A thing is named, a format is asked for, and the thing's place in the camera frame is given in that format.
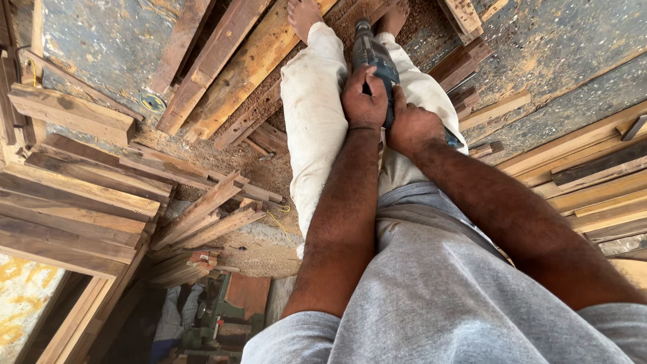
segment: bare foot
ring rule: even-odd
[[[308,44],[308,33],[313,24],[324,21],[319,5],[314,0],[289,0],[287,21],[299,38]]]
[[[389,11],[387,11],[380,20],[380,29],[378,34],[387,32],[391,33],[394,37],[397,37],[408,16],[409,0],[398,1],[397,4],[391,6]]]

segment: white pants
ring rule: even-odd
[[[438,114],[465,145],[460,151],[467,154],[465,138],[458,131],[458,116],[443,88],[413,65],[392,34],[381,33],[377,38],[389,50],[407,102]],[[339,97],[348,76],[342,41],[319,22],[310,28],[308,44],[281,69],[281,98],[292,165],[290,193],[303,237],[348,129]],[[400,153],[385,147],[383,158],[384,168],[378,178],[380,196],[409,183],[428,181]]]

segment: finger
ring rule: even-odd
[[[386,102],[386,87],[381,78],[373,76],[370,69],[366,72],[366,83],[371,89],[371,98],[374,102]]]
[[[393,110],[395,113],[406,109],[406,97],[404,97],[404,90],[402,86],[393,86]]]
[[[366,82],[366,73],[375,72],[377,70],[376,66],[369,66],[368,64],[362,64],[360,67],[357,67],[355,72],[348,78],[346,81],[346,89],[352,93],[362,93],[362,87],[364,82]]]

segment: green machine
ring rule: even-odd
[[[206,356],[209,363],[240,363],[245,343],[265,325],[265,313],[258,311],[265,309],[269,277],[260,279],[267,280],[267,284],[254,284],[259,279],[231,272],[222,273],[216,279],[210,277],[206,299],[198,308],[196,325],[185,330],[177,353]],[[243,304],[234,306],[233,299],[228,297],[234,295]],[[246,306],[246,302],[259,300],[262,300],[262,310]]]

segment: gray t-shirt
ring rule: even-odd
[[[417,199],[421,188],[436,195]],[[290,315],[247,343],[243,363],[647,363],[646,305],[574,312],[433,185],[392,192],[344,316]]]

